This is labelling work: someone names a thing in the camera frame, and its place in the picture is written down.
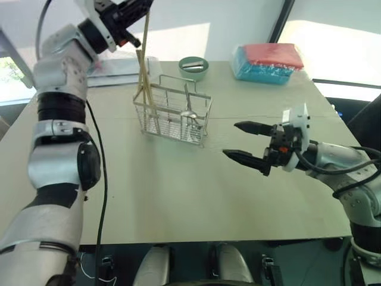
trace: window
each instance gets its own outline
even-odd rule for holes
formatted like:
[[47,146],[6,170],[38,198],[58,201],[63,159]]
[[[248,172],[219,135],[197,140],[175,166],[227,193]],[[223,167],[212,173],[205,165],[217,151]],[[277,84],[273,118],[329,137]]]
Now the window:
[[28,102],[35,93],[31,71],[0,30],[0,105]]
[[379,0],[287,0],[273,33],[294,43],[325,97],[372,101],[381,94]]

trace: small bowl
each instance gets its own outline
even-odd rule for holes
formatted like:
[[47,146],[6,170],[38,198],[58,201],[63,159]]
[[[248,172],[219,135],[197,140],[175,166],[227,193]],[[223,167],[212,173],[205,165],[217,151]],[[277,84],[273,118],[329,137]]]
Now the small bowl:
[[[183,64],[189,64],[189,63],[194,63],[195,61],[203,61],[204,62],[204,69],[202,71],[189,71],[189,70],[184,70],[182,68]],[[209,63],[206,59],[200,58],[200,57],[186,57],[183,58],[179,61],[179,70],[181,77],[185,77],[186,79],[193,79],[195,81],[200,81],[202,80],[205,75],[207,74],[207,71],[209,69]]]

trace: table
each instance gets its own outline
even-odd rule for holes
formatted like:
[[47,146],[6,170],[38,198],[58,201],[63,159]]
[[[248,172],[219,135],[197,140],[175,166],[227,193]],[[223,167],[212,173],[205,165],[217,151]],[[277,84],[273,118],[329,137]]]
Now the table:
[[[163,62],[162,68],[165,74],[179,75],[175,62]],[[109,179],[103,244],[350,235],[341,204],[321,182],[302,171],[286,173],[279,168],[265,177],[221,152],[237,148],[261,157],[269,138],[244,133],[233,124],[241,120],[274,124],[284,109],[303,102],[311,116],[312,139],[357,145],[305,73],[294,73],[286,86],[273,86],[234,80],[227,62],[212,62],[199,88],[213,97],[205,148],[142,134],[132,104],[134,85],[89,90]],[[0,235],[35,196],[26,166],[36,121],[33,100],[0,142]],[[82,244],[96,241],[102,179],[88,196]]]

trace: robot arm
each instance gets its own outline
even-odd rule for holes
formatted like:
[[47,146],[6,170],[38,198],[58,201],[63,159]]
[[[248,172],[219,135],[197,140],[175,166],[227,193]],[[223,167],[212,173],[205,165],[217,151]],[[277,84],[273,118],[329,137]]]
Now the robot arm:
[[28,174],[37,196],[0,240],[4,285],[72,285],[86,191],[100,178],[99,152],[85,124],[86,72],[107,48],[140,42],[126,31],[153,0],[84,0],[89,18],[46,40],[34,68],[38,93]]
[[240,122],[235,126],[251,134],[270,136],[271,141],[263,158],[240,150],[224,150],[232,160],[265,176],[272,166],[282,166],[287,172],[303,170],[333,190],[350,220],[351,242],[360,257],[366,285],[374,282],[371,277],[381,282],[381,170],[374,165],[381,162],[381,154],[373,150],[380,158],[369,160],[356,147],[310,140],[310,117],[305,104],[284,111],[277,125]]

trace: wire basket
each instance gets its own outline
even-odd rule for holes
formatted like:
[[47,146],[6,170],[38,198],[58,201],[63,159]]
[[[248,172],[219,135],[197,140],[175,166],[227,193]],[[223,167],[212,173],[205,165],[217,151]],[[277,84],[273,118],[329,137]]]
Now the wire basket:
[[[171,79],[173,86],[192,85],[188,92],[194,118],[184,116],[188,108],[186,91],[164,86],[163,78]],[[160,75],[159,84],[151,83],[152,102],[147,102],[143,88],[139,88],[133,99],[142,132],[202,145],[207,134],[211,97],[197,91],[194,80]]]

